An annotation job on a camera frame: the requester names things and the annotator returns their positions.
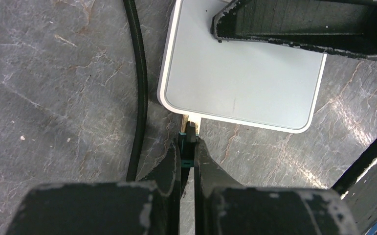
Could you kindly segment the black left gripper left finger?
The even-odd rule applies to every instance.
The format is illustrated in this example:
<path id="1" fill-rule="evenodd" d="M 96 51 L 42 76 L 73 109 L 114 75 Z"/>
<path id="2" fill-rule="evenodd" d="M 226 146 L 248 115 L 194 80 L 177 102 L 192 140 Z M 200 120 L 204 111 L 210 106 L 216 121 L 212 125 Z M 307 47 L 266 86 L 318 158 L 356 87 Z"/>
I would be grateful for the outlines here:
<path id="1" fill-rule="evenodd" d="M 180 165 L 172 142 L 139 181 L 36 186 L 21 201 L 7 234 L 177 235 Z"/>

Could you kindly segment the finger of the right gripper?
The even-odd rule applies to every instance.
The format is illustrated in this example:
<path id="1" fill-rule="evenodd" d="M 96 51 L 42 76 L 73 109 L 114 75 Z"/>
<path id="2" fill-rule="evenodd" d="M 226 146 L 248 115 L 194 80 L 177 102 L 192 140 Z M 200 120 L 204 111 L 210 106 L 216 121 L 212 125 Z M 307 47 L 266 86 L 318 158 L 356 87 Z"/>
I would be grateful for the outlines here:
<path id="1" fill-rule="evenodd" d="M 374 61 L 377 0 L 233 0 L 212 18 L 211 34 Z"/>

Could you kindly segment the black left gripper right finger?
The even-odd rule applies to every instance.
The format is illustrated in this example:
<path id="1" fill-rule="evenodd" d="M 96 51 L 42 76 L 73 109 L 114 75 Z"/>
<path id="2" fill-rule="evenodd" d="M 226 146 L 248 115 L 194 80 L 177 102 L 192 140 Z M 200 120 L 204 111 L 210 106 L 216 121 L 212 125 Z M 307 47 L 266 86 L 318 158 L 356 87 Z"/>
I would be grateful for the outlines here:
<path id="1" fill-rule="evenodd" d="M 319 188 L 247 187 L 224 171 L 203 140 L 194 150 L 198 235 L 356 235 L 338 193 Z"/>

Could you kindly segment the black cable teal collar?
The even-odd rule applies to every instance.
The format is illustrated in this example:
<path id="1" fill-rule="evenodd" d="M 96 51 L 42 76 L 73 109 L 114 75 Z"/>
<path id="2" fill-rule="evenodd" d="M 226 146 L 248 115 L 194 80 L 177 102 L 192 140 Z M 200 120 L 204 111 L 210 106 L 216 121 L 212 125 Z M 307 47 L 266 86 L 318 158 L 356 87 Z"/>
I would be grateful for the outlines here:
<path id="1" fill-rule="evenodd" d="M 124 0 L 123 5 L 130 27 L 137 78 L 137 120 L 126 175 L 127 181 L 135 181 L 146 130 L 148 111 L 148 74 L 143 36 L 135 1 Z M 185 115 L 182 120 L 181 131 L 178 135 L 178 146 L 181 156 L 181 193 L 185 190 L 190 169 L 194 166 L 193 151 L 200 130 L 200 123 L 201 119 L 194 116 Z"/>

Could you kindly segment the white plastic box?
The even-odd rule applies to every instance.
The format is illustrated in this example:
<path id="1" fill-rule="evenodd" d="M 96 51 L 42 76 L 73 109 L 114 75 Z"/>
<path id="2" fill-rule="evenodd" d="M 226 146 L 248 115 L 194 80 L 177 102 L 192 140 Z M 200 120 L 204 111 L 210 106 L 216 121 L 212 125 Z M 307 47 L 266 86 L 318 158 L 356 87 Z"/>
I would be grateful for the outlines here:
<path id="1" fill-rule="evenodd" d="M 167 110 L 299 134 L 313 118 L 327 56 L 258 42 L 218 42 L 224 0 L 177 0 L 157 88 Z"/>

